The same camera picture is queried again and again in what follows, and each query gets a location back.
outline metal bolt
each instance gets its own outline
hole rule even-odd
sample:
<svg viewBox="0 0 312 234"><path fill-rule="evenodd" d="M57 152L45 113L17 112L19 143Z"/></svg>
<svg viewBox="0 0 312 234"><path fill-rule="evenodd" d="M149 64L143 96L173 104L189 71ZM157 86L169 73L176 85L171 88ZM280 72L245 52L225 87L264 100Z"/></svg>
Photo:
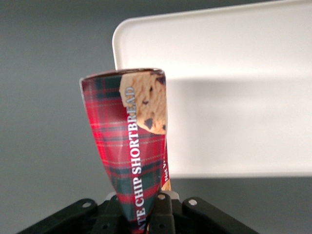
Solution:
<svg viewBox="0 0 312 234"><path fill-rule="evenodd" d="M197 201L194 200L194 199L191 199L191 200L189 200L189 204L190 204L191 206L195 206L195 205L197 205Z"/></svg>
<svg viewBox="0 0 312 234"><path fill-rule="evenodd" d="M163 200L163 199L166 198L166 196L165 196L164 194L159 194L157 197L158 197L160 200Z"/></svg>
<svg viewBox="0 0 312 234"><path fill-rule="evenodd" d="M83 208L88 208L89 206L91 206L91 203L90 203L90 202L85 202L85 203L83 203L83 205L82 205Z"/></svg>

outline white plastic tray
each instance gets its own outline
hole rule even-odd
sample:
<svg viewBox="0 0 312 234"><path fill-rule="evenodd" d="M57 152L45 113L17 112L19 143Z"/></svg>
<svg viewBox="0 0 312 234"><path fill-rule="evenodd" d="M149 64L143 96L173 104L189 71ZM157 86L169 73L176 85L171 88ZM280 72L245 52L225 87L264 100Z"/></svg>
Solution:
<svg viewBox="0 0 312 234"><path fill-rule="evenodd" d="M113 51L166 73L171 176L312 176L312 1L128 19Z"/></svg>

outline gray background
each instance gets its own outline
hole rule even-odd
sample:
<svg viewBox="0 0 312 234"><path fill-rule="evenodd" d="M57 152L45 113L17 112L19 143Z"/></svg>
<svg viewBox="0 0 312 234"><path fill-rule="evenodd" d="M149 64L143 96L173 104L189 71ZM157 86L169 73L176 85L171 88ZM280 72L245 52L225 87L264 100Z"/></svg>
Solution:
<svg viewBox="0 0 312 234"><path fill-rule="evenodd" d="M111 192L78 80L114 69L111 40L130 17L256 0L1 1L0 233L13 234L63 207ZM311 178L173 179L262 234L312 228Z"/></svg>

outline chocolate chip cookie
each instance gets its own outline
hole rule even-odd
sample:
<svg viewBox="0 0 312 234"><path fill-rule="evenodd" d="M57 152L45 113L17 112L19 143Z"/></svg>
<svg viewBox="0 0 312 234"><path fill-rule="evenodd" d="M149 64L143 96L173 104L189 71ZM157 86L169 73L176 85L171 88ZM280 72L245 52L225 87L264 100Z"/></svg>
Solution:
<svg viewBox="0 0 312 234"><path fill-rule="evenodd" d="M124 107L129 106L125 90L135 91L137 125L154 134L166 134L166 83L161 70L124 74L120 81L120 96Z"/></svg>

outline rolled package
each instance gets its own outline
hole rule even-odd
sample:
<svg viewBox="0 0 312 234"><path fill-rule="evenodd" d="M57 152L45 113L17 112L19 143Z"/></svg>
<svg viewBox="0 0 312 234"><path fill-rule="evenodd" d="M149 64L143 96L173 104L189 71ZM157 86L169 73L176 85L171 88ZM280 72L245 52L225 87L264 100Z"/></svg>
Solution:
<svg viewBox="0 0 312 234"><path fill-rule="evenodd" d="M159 69L80 80L92 133L132 234L143 234L161 184L170 190L166 82Z"/></svg>

